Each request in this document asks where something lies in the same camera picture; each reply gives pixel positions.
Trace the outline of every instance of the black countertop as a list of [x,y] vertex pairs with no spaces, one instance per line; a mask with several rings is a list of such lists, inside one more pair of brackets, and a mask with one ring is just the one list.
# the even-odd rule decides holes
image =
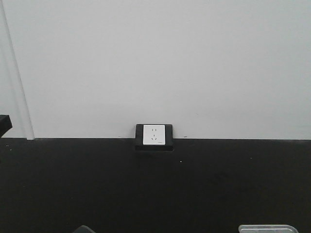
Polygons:
[[311,141],[0,139],[0,233],[311,231]]

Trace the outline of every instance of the electrical outlet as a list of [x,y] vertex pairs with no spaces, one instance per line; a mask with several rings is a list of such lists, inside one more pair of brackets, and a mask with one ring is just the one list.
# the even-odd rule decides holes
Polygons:
[[144,125],[143,145],[165,145],[165,125]]

